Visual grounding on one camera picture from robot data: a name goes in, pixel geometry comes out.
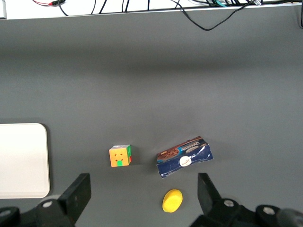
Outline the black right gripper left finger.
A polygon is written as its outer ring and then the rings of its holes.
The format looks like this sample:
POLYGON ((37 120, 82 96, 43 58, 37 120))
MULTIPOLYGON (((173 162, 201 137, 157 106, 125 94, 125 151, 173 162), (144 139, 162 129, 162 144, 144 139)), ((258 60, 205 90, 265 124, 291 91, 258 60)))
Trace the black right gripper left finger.
POLYGON ((31 210, 18 207, 0 209, 2 227, 74 227, 91 198, 88 173, 80 174, 57 199, 47 199, 31 210))

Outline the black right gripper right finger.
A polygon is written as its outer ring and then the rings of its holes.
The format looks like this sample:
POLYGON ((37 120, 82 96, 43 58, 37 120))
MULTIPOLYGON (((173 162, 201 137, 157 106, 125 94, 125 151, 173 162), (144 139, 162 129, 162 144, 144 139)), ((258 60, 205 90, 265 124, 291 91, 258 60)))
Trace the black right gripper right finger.
POLYGON ((233 199, 222 198, 207 173, 198 174, 197 196, 203 214, 192 227, 301 227, 303 213, 272 205, 251 211, 233 199))

